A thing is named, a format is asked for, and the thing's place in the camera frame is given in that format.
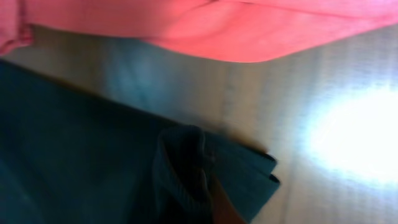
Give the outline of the black t-shirt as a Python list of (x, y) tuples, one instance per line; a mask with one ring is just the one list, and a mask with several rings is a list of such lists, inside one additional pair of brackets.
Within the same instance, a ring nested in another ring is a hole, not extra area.
[(276, 160), (1, 63), (2, 223), (249, 223)]

